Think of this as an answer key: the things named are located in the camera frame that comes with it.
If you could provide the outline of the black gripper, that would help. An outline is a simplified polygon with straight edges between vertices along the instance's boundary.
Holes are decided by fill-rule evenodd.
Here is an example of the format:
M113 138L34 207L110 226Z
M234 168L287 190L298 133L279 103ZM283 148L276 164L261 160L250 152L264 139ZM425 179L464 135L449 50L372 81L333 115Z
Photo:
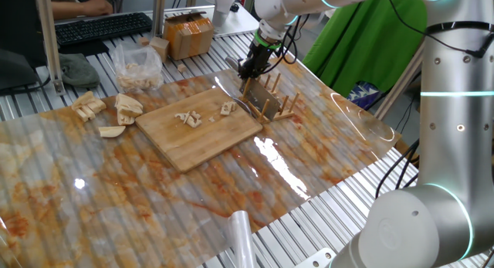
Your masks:
M272 64L270 56L278 49L278 46L264 46L260 42L252 41L247 58L238 60L238 73L242 80L250 77L255 79L268 73Z

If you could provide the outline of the person's bare hand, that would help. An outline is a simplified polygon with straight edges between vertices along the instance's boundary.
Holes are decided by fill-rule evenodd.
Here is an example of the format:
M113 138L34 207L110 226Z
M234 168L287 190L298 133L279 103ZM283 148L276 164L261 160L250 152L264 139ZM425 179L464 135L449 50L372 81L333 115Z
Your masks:
M80 15L96 17L102 15L111 15L113 6L107 0L89 0L80 4Z

